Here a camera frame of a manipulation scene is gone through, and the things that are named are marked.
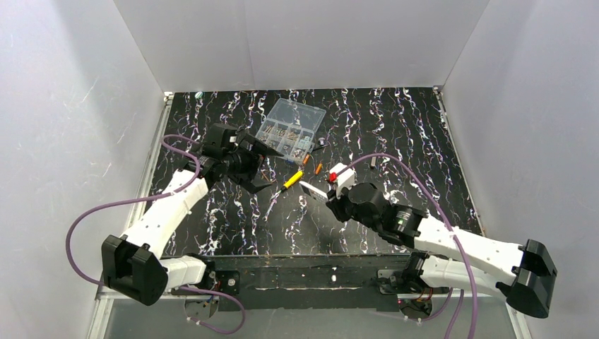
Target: white wall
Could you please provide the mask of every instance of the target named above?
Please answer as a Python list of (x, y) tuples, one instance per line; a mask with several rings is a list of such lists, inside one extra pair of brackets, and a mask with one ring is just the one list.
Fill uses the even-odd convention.
[[(96, 287), (67, 263), (84, 210), (132, 197), (163, 105), (110, 0), (3, 2), (0, 10), (0, 338), (84, 338)], [(73, 237), (100, 277), (100, 245), (129, 209)]]
[(115, 3), (160, 87), (189, 91), (440, 85), (488, 1)]
[(545, 243), (559, 275), (534, 338), (599, 333), (599, 5), (491, 0), (444, 89), (488, 235)]

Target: black and white marble surface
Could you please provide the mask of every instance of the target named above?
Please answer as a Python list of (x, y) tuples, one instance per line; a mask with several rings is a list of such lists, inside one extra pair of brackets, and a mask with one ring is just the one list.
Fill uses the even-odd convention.
[[(325, 171), (339, 162), (373, 152), (401, 158), (427, 185), (454, 225), (480, 234), (473, 205), (445, 121), (431, 88), (335, 90), (269, 90), (253, 92), (177, 93), (165, 133), (201, 140), (207, 126), (225, 123), (247, 126), (256, 133), (280, 98), (321, 107), (326, 116), (316, 134), (330, 144), (314, 153), (305, 167), (305, 181), (327, 189)], [(150, 192), (164, 189), (179, 156), (162, 149)], [(319, 162), (323, 172), (314, 175)], [(304, 197), (298, 185), (282, 194), (266, 215), (271, 196), (297, 170), (284, 160), (265, 162), (272, 187), (248, 194), (228, 179), (217, 183), (197, 203), (165, 249), (167, 255), (242, 254), (371, 254), (400, 253), (404, 248), (381, 240), (356, 222), (338, 222), (331, 211)], [(431, 203), (401, 168), (379, 160), (356, 167), (359, 182), (372, 182), (398, 203), (428, 210)]]

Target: yellow screwdriver handle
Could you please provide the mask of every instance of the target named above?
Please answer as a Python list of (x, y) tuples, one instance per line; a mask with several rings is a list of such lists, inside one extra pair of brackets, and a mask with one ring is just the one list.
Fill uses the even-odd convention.
[(304, 175), (303, 171), (297, 171), (297, 173), (295, 173), (293, 175), (293, 177), (291, 177), (291, 179), (287, 180), (287, 182), (285, 182), (283, 184), (283, 186), (288, 189), (290, 188), (293, 184), (295, 184), (297, 182), (297, 180), (300, 180), (302, 178), (302, 176)]

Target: white plastic piece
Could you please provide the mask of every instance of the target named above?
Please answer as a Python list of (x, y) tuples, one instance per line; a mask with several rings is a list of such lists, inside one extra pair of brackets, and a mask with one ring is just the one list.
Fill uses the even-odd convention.
[[(450, 232), (443, 222), (433, 217), (422, 219), (418, 226), (420, 236), (414, 238), (414, 247), (420, 251), (431, 251), (447, 256), (457, 261), (462, 261), (462, 256)], [(518, 249), (518, 244), (499, 242), (497, 240), (481, 237), (479, 235), (453, 228), (453, 233), (458, 237), (464, 252), (467, 253), (472, 267), (492, 275), (495, 282), (511, 285), (516, 275), (511, 272), (512, 267), (519, 267), (523, 252)]]
[[(464, 263), (455, 260), (445, 260), (430, 256), (421, 267), (420, 279), (430, 287), (453, 287), (460, 290), (471, 291), (470, 279)], [(490, 295), (505, 301), (506, 297), (499, 291), (495, 284), (497, 280), (490, 274), (472, 267), (476, 289), (479, 294)]]
[(166, 290), (182, 285), (197, 284), (202, 281), (206, 272), (206, 264), (192, 256), (161, 260), (160, 264), (167, 269), (169, 277)]
[[(347, 166), (345, 166), (343, 163), (339, 162), (337, 165), (335, 165), (333, 168), (331, 168), (331, 170), (328, 172), (329, 173), (338, 173), (338, 172), (341, 172), (341, 170), (343, 170), (346, 167)], [(354, 186), (354, 184), (355, 184), (354, 169), (348, 168), (347, 171), (345, 171), (344, 173), (341, 173), (341, 175), (337, 176), (337, 179), (333, 182), (333, 184), (335, 185), (335, 191), (337, 193), (337, 198), (341, 198), (341, 195), (342, 195), (341, 191), (343, 190), (343, 188), (347, 187), (349, 189), (352, 186)]]
[(299, 185), (302, 187), (302, 191), (306, 195), (311, 196), (314, 200), (318, 201), (319, 203), (326, 203), (328, 201), (328, 196), (326, 196), (326, 193), (324, 193), (320, 189), (317, 189), (311, 184), (308, 184), (307, 182), (299, 182)]
[[(173, 192), (183, 186), (194, 175), (193, 172), (176, 171), (164, 193)], [(149, 251), (160, 259), (172, 233), (179, 227), (191, 207), (208, 194), (205, 179), (195, 179), (185, 190), (177, 194), (155, 201), (152, 207), (123, 232), (127, 241), (137, 246), (150, 245)]]

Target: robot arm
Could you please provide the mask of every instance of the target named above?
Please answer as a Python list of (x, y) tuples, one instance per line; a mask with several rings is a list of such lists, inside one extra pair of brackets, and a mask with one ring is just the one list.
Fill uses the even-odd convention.
[(456, 287), (470, 289), (468, 273), (452, 237), (455, 234), (470, 259), (477, 289), (505, 300), (514, 309), (536, 318), (549, 314), (557, 269), (543, 244), (529, 239), (525, 246), (488, 239), (427, 218), (421, 210), (393, 204), (370, 183), (355, 183), (355, 172), (337, 164), (331, 169), (325, 193), (300, 182), (305, 194), (329, 207), (337, 220), (356, 220), (374, 230), (391, 244), (406, 246), (413, 252), (405, 269), (383, 283), (416, 284), (420, 288)]
[[(102, 244), (105, 285), (145, 305), (154, 304), (163, 292), (182, 285), (201, 284), (210, 289), (213, 281), (209, 275), (214, 266), (207, 258), (190, 254), (160, 260), (169, 238), (214, 183), (226, 175), (256, 193), (270, 185), (253, 184), (264, 159), (281, 156), (248, 133), (223, 124), (212, 125), (203, 145), (190, 152), (200, 155), (200, 177), (183, 191), (155, 201), (120, 237), (110, 235)], [(163, 193), (183, 186), (195, 175), (195, 169), (192, 162), (184, 163)]]

